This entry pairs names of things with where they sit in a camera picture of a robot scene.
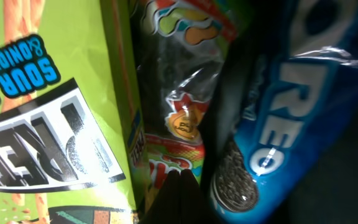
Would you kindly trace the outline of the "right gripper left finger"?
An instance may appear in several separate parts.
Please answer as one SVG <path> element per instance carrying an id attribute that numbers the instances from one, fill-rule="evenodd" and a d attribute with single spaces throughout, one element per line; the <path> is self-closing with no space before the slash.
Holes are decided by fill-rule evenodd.
<path id="1" fill-rule="evenodd" d="M 162 188 L 152 206 L 141 219 L 141 224 L 179 224 L 180 223 L 180 173 L 168 173 Z"/>

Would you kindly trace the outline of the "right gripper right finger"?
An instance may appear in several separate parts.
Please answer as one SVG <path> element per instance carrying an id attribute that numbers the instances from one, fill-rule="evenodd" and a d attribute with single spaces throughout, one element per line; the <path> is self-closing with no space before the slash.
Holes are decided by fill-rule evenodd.
<path id="1" fill-rule="evenodd" d="M 211 210 L 199 184 L 189 169 L 180 174 L 180 223 L 219 224 L 219 218 Z"/>

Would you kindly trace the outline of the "green Pretz box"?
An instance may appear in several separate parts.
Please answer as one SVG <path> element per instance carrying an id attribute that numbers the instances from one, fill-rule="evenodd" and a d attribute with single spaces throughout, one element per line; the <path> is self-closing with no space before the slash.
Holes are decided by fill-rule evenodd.
<path id="1" fill-rule="evenodd" d="M 127 1 L 0 1 L 0 223 L 138 223 Z"/>

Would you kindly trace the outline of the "Haribo gummy candy bag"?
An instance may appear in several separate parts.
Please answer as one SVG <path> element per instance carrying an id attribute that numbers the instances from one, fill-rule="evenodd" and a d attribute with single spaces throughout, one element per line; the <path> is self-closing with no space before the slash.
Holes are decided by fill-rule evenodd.
<path id="1" fill-rule="evenodd" d="M 153 204 L 171 170 L 200 180 L 200 123 L 237 29 L 228 1 L 131 0 L 128 3 Z"/>

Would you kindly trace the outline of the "blue Oreo cookie pack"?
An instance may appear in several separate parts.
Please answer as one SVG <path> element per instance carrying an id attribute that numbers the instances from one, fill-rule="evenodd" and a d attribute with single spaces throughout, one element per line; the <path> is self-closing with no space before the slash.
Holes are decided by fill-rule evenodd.
<path id="1" fill-rule="evenodd" d="M 263 223 L 358 108 L 358 0 L 261 1 L 241 114 L 211 178 L 224 223 Z"/>

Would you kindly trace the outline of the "dark green gift box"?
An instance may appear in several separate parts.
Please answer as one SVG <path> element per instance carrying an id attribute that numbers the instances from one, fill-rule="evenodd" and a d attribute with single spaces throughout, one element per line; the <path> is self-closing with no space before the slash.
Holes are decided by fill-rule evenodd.
<path id="1" fill-rule="evenodd" d="M 358 223 L 358 111 L 269 223 Z"/>

